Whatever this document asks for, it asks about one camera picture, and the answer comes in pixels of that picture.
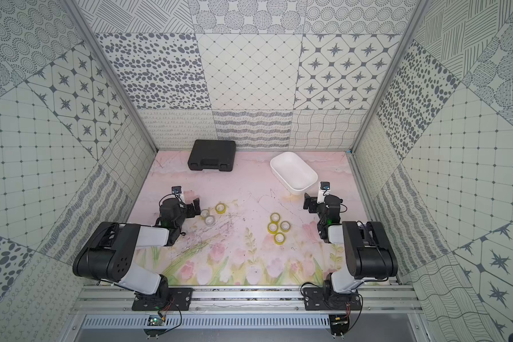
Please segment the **white plastic storage box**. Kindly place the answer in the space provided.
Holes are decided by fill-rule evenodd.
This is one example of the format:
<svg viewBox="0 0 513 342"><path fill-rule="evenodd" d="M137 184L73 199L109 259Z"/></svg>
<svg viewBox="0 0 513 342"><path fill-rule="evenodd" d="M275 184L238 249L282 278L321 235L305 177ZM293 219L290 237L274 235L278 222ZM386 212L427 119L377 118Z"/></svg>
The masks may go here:
<svg viewBox="0 0 513 342"><path fill-rule="evenodd" d="M270 167L292 195L303 195L318 181L317 173L294 152L283 152L272 158Z"/></svg>

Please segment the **yellow tape roll top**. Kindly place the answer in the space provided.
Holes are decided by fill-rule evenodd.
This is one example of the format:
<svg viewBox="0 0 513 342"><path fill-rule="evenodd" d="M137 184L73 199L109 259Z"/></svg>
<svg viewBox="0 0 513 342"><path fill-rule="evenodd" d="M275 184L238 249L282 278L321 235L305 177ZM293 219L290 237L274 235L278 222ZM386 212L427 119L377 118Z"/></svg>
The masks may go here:
<svg viewBox="0 0 513 342"><path fill-rule="evenodd" d="M277 222L280 222L281 220L281 216L279 213L277 212L273 212L271 215L270 215L270 220L271 222L273 223L277 223Z"/></svg>

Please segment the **yellow tape roll bottom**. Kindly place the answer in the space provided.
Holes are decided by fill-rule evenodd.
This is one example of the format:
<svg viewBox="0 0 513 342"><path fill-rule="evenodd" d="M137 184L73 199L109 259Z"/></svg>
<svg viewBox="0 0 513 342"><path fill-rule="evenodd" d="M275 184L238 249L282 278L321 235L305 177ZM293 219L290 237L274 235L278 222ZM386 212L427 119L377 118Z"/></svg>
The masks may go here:
<svg viewBox="0 0 513 342"><path fill-rule="evenodd" d="M285 237L285 235L283 233L278 232L278 233L275 234L275 236L274 236L274 243L276 245L283 245L285 243L285 241L286 241L286 237Z"/></svg>

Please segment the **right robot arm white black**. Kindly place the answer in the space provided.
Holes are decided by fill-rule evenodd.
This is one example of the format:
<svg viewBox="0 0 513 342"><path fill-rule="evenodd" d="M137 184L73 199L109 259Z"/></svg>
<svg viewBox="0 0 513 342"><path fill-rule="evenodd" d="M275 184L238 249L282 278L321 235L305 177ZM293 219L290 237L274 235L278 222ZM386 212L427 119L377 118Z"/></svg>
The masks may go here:
<svg viewBox="0 0 513 342"><path fill-rule="evenodd" d="M307 310L343 306L361 308L358 289L367 282L384 282L398 273L398 262L385 229L380 222L341 221L343 200L327 191L312 197L304 195L305 210L318 215L319 237L344 249L345 265L327 275L322 289L301 286L308 299Z"/></svg>

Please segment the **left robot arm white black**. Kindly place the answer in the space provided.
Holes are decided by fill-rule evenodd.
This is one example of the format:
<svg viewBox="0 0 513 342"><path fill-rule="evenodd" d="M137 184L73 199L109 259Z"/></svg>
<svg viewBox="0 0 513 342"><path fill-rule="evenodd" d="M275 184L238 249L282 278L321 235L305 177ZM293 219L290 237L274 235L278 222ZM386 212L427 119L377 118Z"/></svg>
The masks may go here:
<svg viewBox="0 0 513 342"><path fill-rule="evenodd" d="M199 199L190 204L180 195L160 202L160 216L155 225L101 222L74 259L76 276L115 284L135 293L134 312L190 308L192 288L170 289L168 278L151 272L133 261L137 249L171 247L183 235L188 218L201 214Z"/></svg>

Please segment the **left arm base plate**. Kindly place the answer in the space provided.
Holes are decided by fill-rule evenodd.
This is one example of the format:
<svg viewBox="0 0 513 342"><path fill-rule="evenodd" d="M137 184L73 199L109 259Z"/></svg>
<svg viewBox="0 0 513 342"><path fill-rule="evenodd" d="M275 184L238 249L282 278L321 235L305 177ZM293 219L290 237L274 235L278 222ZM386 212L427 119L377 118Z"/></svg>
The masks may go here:
<svg viewBox="0 0 513 342"><path fill-rule="evenodd" d="M194 289L193 288L168 288L158 289L154 295L143 295L136 293L132 304L134 312L158 312L170 308L186 312L190 308Z"/></svg>

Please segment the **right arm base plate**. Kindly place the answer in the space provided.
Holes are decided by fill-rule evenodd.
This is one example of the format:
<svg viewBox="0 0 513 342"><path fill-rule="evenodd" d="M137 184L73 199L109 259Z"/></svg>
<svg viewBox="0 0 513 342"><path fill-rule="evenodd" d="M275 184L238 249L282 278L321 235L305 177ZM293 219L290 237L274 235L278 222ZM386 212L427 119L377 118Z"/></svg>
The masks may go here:
<svg viewBox="0 0 513 342"><path fill-rule="evenodd" d="M336 292L325 293L323 288L305 286L301 289L304 298L304 307L307 311L352 311L362 310L359 294L338 294Z"/></svg>

